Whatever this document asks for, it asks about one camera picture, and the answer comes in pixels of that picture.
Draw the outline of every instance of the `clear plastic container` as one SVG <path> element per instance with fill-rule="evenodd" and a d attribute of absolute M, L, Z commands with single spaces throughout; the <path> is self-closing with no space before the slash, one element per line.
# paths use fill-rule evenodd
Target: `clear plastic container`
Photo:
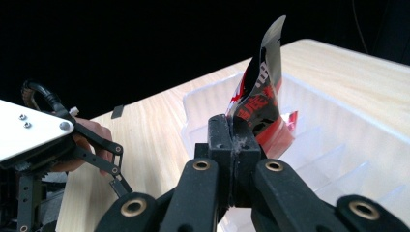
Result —
<path fill-rule="evenodd" d="M 242 73 L 184 97 L 184 144 L 207 142 L 207 122 L 225 113 Z M 322 200 L 336 205 L 346 194 L 366 196 L 410 226 L 410 137 L 284 73 L 280 113 L 298 110 L 295 141 L 280 157 Z M 255 231 L 250 209 L 231 208 L 220 222 L 229 232 Z"/>

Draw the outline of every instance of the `plastic packet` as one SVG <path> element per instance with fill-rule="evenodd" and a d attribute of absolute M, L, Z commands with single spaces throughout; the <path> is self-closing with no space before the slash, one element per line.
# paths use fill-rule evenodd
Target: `plastic packet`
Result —
<path fill-rule="evenodd" d="M 278 18 L 265 33 L 226 110 L 230 130 L 233 131 L 235 117 L 246 120 L 256 141 L 271 159 L 280 157 L 294 140 L 278 109 L 282 80 L 280 35 L 284 20 L 285 16 Z"/>

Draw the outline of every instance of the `screw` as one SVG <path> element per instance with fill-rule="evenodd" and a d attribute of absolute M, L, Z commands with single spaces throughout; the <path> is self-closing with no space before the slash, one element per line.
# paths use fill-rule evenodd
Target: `screw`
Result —
<path fill-rule="evenodd" d="M 70 128 L 70 124 L 69 123 L 67 123 L 67 122 L 62 122 L 61 124 L 60 124 L 60 129 L 61 130 L 68 130 Z"/>

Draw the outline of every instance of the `human hand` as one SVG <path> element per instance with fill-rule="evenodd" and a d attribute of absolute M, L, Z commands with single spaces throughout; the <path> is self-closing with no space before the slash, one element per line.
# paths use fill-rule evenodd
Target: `human hand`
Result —
<path fill-rule="evenodd" d="M 104 139 L 107 139 L 109 141 L 112 141 L 111 130 L 109 130 L 108 128 L 101 126 L 97 122 L 93 122 L 93 121 L 82 119 L 82 118 L 75 118 L 75 120 L 79 124 L 81 124 L 82 126 L 87 128 L 88 130 L 94 132 L 96 135 L 98 135 L 98 136 L 100 136 Z M 86 149 L 87 151 L 91 152 L 91 146 L 93 146 L 95 154 L 97 156 L 103 158 L 104 160 L 112 161 L 112 153 L 100 148 L 99 146 L 93 145 L 93 143 L 91 141 L 88 141 L 82 135 L 74 134 L 73 139 L 79 147 L 81 147 L 83 149 Z M 67 172 L 67 171 L 69 171 L 69 172 L 71 172 L 71 171 L 75 171 L 83 163 L 84 163 L 84 160 L 82 160 L 82 159 L 73 159 L 73 160 L 70 160 L 70 161 L 55 164 L 53 167 L 51 167 L 51 171 L 53 171 L 53 172 Z M 100 170 L 100 173 L 102 175 L 107 174 L 103 170 Z"/>

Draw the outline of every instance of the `dark backdrop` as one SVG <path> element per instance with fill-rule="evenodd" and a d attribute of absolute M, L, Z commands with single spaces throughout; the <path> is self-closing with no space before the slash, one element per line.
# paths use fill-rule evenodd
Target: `dark backdrop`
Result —
<path fill-rule="evenodd" d="M 410 63 L 407 0 L 135 2 L 1 2 L 0 99 L 35 78 L 90 119 L 251 57 L 281 15 L 282 44 Z"/>

